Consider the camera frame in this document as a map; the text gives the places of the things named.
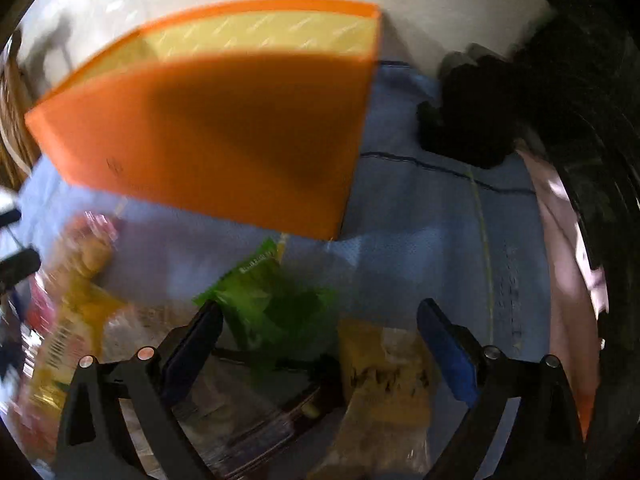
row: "green plastic wrapper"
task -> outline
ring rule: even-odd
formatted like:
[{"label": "green plastic wrapper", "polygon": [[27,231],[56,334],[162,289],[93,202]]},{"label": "green plastic wrapper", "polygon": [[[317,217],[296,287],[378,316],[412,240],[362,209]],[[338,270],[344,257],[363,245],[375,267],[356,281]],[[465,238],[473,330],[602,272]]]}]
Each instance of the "green plastic wrapper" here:
[{"label": "green plastic wrapper", "polygon": [[301,288],[280,267],[276,243],[267,238],[193,301],[216,301],[240,350],[257,351],[260,366],[292,357],[316,335],[333,303],[324,288]]}]

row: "yellow stitching line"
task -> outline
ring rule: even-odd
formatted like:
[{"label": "yellow stitching line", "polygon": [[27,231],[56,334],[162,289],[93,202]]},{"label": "yellow stitching line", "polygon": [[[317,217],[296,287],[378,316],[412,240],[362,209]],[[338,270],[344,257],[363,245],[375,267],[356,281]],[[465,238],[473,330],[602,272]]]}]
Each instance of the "yellow stitching line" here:
[{"label": "yellow stitching line", "polygon": [[491,253],[489,252],[489,238],[486,234],[486,224],[484,223],[484,215],[482,214],[482,203],[480,202],[480,194],[478,193],[478,184],[474,179],[473,171],[470,165],[466,165],[466,174],[471,181],[471,188],[474,191],[474,199],[476,202],[476,211],[480,221],[480,237],[482,238],[482,251],[484,252],[484,265],[486,267],[488,285],[489,285],[489,344],[494,344],[494,274],[491,268]]}]

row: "blue cloth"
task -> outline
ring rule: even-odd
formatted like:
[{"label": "blue cloth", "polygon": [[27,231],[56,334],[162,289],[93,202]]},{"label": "blue cloth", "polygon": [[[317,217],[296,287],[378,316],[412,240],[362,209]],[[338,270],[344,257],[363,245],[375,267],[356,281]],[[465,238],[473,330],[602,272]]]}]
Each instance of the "blue cloth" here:
[{"label": "blue cloth", "polygon": [[[434,298],[482,345],[538,361],[549,348],[550,292],[527,170],[517,155],[493,170],[478,170],[423,151],[415,107],[425,99],[437,104],[436,82],[407,66],[380,66],[340,239],[291,237],[283,265],[304,282],[334,288],[345,315],[414,330],[418,304]],[[43,157],[19,200],[22,221],[15,234],[46,257],[71,215],[113,212],[121,197],[66,184]],[[265,237],[280,235],[133,199],[122,217],[118,253],[101,285],[140,304],[189,301]],[[3,237],[2,243],[6,253],[11,241]],[[428,443],[435,460],[466,406],[444,382],[432,384]],[[511,406],[480,478],[493,471],[513,416]],[[309,444],[313,438],[295,444],[317,448],[307,454],[314,458],[306,466],[324,451]],[[306,460],[299,451],[280,466],[295,470],[296,461]],[[280,466],[276,460],[274,478]]]}]

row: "green snack bag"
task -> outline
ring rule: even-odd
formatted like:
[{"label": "green snack bag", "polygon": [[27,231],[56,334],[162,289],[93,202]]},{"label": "green snack bag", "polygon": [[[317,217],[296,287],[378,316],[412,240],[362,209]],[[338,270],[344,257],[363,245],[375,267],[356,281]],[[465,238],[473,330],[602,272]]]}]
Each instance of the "green snack bag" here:
[{"label": "green snack bag", "polygon": [[312,337],[333,294],[300,288],[286,278],[277,245],[267,238],[254,254],[193,299],[198,306],[207,300],[222,308],[238,348],[259,351],[261,364],[267,366],[290,356]]}]

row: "black stitching line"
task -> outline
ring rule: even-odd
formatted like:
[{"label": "black stitching line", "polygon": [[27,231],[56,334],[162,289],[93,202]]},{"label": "black stitching line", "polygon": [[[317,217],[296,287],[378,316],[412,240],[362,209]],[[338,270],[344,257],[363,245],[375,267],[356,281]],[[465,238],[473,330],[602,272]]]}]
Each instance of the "black stitching line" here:
[{"label": "black stitching line", "polygon": [[[383,160],[389,160],[391,162],[410,162],[423,170],[437,171],[439,173],[448,173],[452,176],[456,176],[458,178],[464,178],[465,180],[471,182],[471,178],[464,173],[448,170],[447,168],[441,168],[440,166],[434,166],[433,164],[427,164],[426,162],[418,160],[417,158],[413,158],[412,156],[393,155],[391,153],[385,153],[385,152],[365,152],[360,154],[360,158],[381,158]],[[496,193],[526,195],[526,196],[536,195],[536,192],[531,189],[523,189],[523,188],[501,189],[499,187],[494,187],[494,186],[491,186],[490,184],[486,184],[481,180],[476,180],[476,179],[474,180],[476,181],[476,184],[478,184],[478,187],[481,187],[483,189],[487,189],[489,191],[493,191]]]}]

